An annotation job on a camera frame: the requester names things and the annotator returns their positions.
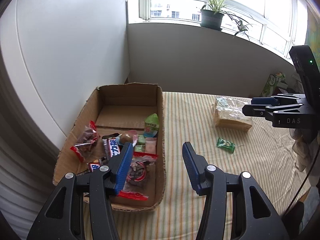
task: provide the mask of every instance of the plant pot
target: plant pot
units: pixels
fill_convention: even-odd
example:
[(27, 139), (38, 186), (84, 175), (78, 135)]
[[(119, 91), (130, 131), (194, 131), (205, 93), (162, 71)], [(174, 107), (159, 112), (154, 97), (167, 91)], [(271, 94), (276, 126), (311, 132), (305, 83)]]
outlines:
[(210, 29), (214, 29), (217, 31), (221, 31), (221, 22), (224, 14), (216, 13), (211, 10), (201, 10), (201, 27), (206, 27)]

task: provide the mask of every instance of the cable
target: cable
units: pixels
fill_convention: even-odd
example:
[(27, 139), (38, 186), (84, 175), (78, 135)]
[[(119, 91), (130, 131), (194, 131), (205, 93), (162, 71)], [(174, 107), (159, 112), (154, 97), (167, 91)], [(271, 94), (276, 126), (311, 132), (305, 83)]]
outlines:
[(316, 160), (317, 160), (317, 157), (318, 157), (318, 155), (319, 155), (319, 151), (320, 151), (320, 144), (319, 144), (319, 147), (318, 147), (318, 150), (317, 150), (316, 156), (315, 156), (315, 158), (313, 159), (313, 163), (312, 163), (312, 165), (311, 165), (311, 167), (310, 167), (310, 170), (309, 170), (308, 174), (306, 175), (306, 177), (305, 177), (304, 181), (302, 182), (302, 184), (301, 184), (300, 188), (298, 189), (298, 191), (297, 191), (296, 195), (293, 197), (293, 199), (292, 199), (292, 201), (291, 201), (290, 205), (287, 207), (287, 209), (286, 209), (286, 211), (284, 212), (283, 216), (285, 216), (285, 215), (287, 214), (287, 212), (288, 212), (288, 210), (290, 209), (290, 207), (292, 206), (292, 204), (293, 204), (294, 200), (296, 199), (296, 197), (297, 197), (297, 196), (298, 196), (298, 194), (300, 193), (300, 190), (302, 189), (303, 185), (304, 185), (304, 184), (305, 184), (305, 182), (307, 181), (307, 179), (308, 179), (308, 177), (309, 177), (309, 175), (310, 175), (310, 173), (311, 173), (311, 171), (312, 171), (313, 166), (315, 166), (315, 164), (316, 164)]

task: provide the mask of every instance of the metal screw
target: metal screw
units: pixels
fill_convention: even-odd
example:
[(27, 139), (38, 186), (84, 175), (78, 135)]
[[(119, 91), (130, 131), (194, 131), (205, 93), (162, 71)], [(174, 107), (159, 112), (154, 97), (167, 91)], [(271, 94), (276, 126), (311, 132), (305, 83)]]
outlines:
[(248, 179), (248, 178), (251, 177), (251, 174), (250, 174), (249, 172), (245, 171), (245, 172), (242, 172), (242, 176), (243, 176), (244, 178)]
[(71, 179), (73, 178), (73, 173), (72, 172), (68, 172), (66, 175), (65, 175), (66, 179)]
[(106, 165), (103, 165), (100, 167), (100, 171), (107, 171), (107, 170), (109, 170), (109, 167)]
[(215, 170), (216, 170), (216, 166), (214, 166), (214, 165), (208, 165), (208, 166), (207, 166), (207, 170), (208, 170), (208, 171), (215, 171)]

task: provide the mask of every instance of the mattress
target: mattress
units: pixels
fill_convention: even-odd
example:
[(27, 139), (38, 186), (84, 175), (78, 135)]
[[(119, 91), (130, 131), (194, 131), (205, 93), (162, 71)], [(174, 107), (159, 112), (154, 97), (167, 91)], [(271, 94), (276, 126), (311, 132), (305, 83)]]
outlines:
[[(279, 214), (296, 194), (305, 172), (297, 168), (297, 155), (289, 130), (274, 128), (264, 118), (253, 117), (246, 133), (215, 127), (213, 105), (216, 96), (164, 92), (164, 142), (166, 189), (164, 198), (152, 212), (113, 211), (121, 240), (179, 239), (193, 240), (199, 228), (205, 196), (191, 188), (182, 159), (182, 144), (190, 141), (197, 154), (224, 172), (250, 172), (267, 194)], [(236, 98), (250, 102), (249, 98)], [(236, 144), (233, 154), (217, 148), (218, 137)], [(299, 199), (310, 188), (305, 183)], [(230, 239), (232, 198), (227, 196), (224, 239)], [(89, 205), (84, 206), (86, 239), (92, 239)]]

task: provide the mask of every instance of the blue gripper pad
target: blue gripper pad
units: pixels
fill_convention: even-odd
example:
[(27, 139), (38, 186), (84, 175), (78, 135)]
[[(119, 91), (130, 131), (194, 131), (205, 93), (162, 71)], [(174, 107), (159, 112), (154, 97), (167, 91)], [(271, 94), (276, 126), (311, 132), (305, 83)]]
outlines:
[(205, 182), (204, 169), (208, 165), (202, 155), (197, 155), (190, 142), (185, 142), (182, 146), (182, 157), (187, 168), (192, 189), (199, 196), (206, 195), (208, 186)]
[(277, 106), (278, 100), (275, 98), (252, 98), (252, 105), (267, 105), (267, 106)]
[(123, 189), (125, 180), (127, 178), (127, 174), (128, 174), (132, 156), (133, 156), (132, 143), (125, 143), (125, 145), (121, 150), (121, 153), (118, 156), (122, 156), (122, 160), (115, 174), (116, 175), (116, 184), (114, 188), (115, 195), (118, 195), (119, 192)]

